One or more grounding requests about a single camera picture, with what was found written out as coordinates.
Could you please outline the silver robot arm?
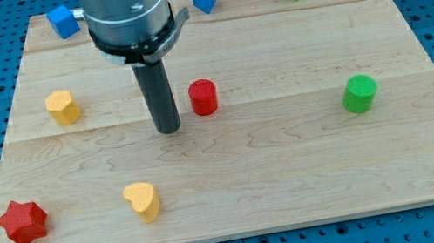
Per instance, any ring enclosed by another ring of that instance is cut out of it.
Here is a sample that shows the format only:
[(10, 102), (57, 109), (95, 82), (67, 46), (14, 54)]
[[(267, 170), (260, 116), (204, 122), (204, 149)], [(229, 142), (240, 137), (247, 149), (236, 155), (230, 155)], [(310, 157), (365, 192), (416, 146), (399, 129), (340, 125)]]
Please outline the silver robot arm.
[(168, 0), (78, 0), (92, 41), (115, 64), (160, 61), (176, 44), (189, 10)]

